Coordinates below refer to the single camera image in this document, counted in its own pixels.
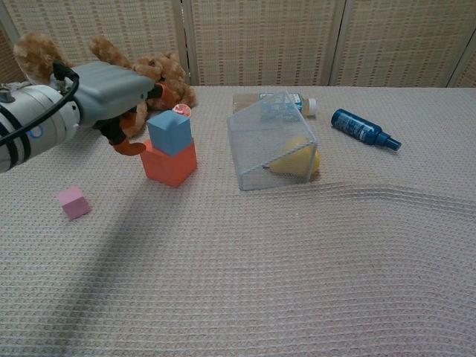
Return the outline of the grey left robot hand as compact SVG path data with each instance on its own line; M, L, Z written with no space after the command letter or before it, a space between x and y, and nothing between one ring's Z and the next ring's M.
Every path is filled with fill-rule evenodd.
M177 104L165 83L107 62L90 62L73 68L79 76L74 101L80 113L79 124L98 129L121 155L134 156L146 146L132 143L123 131L123 116L149 99L164 101L167 109Z

